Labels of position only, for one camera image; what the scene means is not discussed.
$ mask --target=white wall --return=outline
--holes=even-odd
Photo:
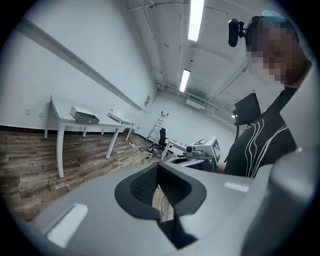
[[[143,107],[148,95],[154,100],[156,87],[134,21],[118,4],[54,0],[36,5],[26,17]],[[115,111],[133,121],[139,114],[102,85],[13,30],[0,58],[0,125],[44,129],[50,94],[105,114],[116,104]],[[50,117],[49,128],[54,130],[54,114]]]
[[[140,129],[137,133],[146,138],[160,112],[169,113],[163,126],[167,138],[191,144],[201,138],[216,136],[221,149],[220,161],[223,162],[235,140],[236,130],[186,105],[185,102],[186,100],[179,97],[158,92],[148,113],[141,114],[138,121]]]
[[[140,107],[148,95],[154,99],[148,56],[123,0],[45,0],[36,4],[26,18]]]

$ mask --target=white device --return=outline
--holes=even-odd
[[[99,119],[95,116],[95,114],[78,106],[72,106],[70,114],[74,117],[77,123],[89,125],[97,125],[99,123]]]
[[[76,112],[94,116],[94,114],[92,112],[90,112],[89,110],[87,110],[87,109],[84,109],[84,108],[81,108],[81,107],[78,107],[78,106],[72,106],[71,110],[70,110],[71,116],[75,117]]]
[[[189,158],[197,158],[209,160],[213,159],[218,163],[220,159],[220,147],[216,137],[202,138],[195,143],[186,146],[184,156]]]

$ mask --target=ladder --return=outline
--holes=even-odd
[[[161,130],[162,126],[164,125],[164,123],[166,121],[166,118],[168,116],[169,116],[169,113],[168,114],[164,114],[164,112],[161,111],[161,113],[158,116],[157,120],[155,121],[155,124],[154,124],[153,128],[151,129],[149,135],[146,137],[146,139],[145,139],[146,141],[148,139],[152,139],[153,140],[153,144],[152,145],[154,145],[156,143],[156,140],[157,140],[157,138],[159,136],[160,130]]]

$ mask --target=ceiling pipe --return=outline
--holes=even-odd
[[[215,92],[212,96],[210,96],[207,101],[213,102],[220,95],[224,94],[240,77],[242,77],[246,72],[248,72],[249,67],[247,62],[242,64],[242,66]]]
[[[184,92],[181,92],[181,91],[178,92],[178,91],[175,90],[175,89],[169,88],[170,85],[166,85],[166,86],[168,86],[168,88],[166,88],[166,89],[167,89],[168,91],[170,91],[170,92],[177,93],[177,94],[179,94],[180,96],[181,96],[181,95],[182,95],[182,96],[185,96],[186,98],[189,97],[189,93],[184,93]],[[224,123],[225,125],[231,126],[231,127],[234,128],[234,129],[236,128],[233,123],[231,123],[231,122],[229,122],[229,121],[227,121],[227,120],[225,120],[225,119],[217,116],[212,109],[208,108],[208,106],[205,106],[205,108],[203,109],[203,111],[206,111],[206,113],[207,113],[210,117],[219,120],[220,122]]]
[[[141,6],[137,6],[137,7],[134,7],[134,8],[129,8],[128,11],[129,12],[132,12],[132,11],[135,11],[135,10],[139,10],[139,9],[142,9],[143,7],[148,7],[150,9],[152,9],[153,7],[157,7],[157,6],[162,6],[162,5],[190,5],[190,3],[186,3],[186,2],[155,2],[155,3],[151,3],[151,4],[145,4],[144,6],[141,5]],[[219,13],[222,13],[224,15],[227,15],[231,18],[235,18],[234,16],[230,15],[228,12],[225,12],[223,10],[219,10],[219,9],[216,9],[216,8],[213,8],[213,7],[210,7],[210,6],[204,6],[205,8],[209,9],[209,10],[214,10],[216,12],[219,12]]]
[[[155,83],[158,84],[158,85],[160,85],[161,87],[167,88],[169,91],[172,91],[172,92],[175,92],[175,93],[179,93],[180,95],[184,95],[184,96],[186,96],[186,97],[193,96],[193,97],[195,97],[195,98],[198,98],[199,100],[204,101],[206,105],[207,105],[207,104],[208,104],[208,105],[211,105],[212,107],[216,108],[217,110],[220,110],[220,111],[224,112],[224,113],[227,114],[228,116],[231,116],[231,115],[232,115],[232,113],[224,110],[223,108],[221,108],[221,107],[219,107],[219,106],[217,106],[217,105],[215,105],[215,104],[213,104],[213,103],[211,103],[211,102],[208,102],[207,100],[205,100],[205,99],[203,99],[203,98],[200,98],[200,97],[198,97],[198,96],[196,96],[196,95],[194,95],[194,94],[192,94],[192,93],[189,93],[189,92],[186,92],[186,91],[182,92],[182,91],[180,91],[179,89],[177,89],[176,87],[171,86],[171,85],[168,85],[168,84],[162,84],[162,83],[160,83],[160,82],[155,82]]]
[[[240,9],[250,13],[252,16],[259,16],[259,13],[249,9],[248,6],[244,6],[244,5],[240,4],[240,3],[237,3],[237,1],[234,1],[234,0],[222,0],[222,1],[223,2],[227,2],[227,3],[231,4],[231,5],[234,5],[234,6],[238,7]]]

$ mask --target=black chair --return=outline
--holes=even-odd
[[[160,149],[161,150],[165,150],[165,147],[167,146],[167,143],[166,143],[166,129],[165,128],[161,128],[160,130],[160,139],[159,139],[159,146],[161,147]]]

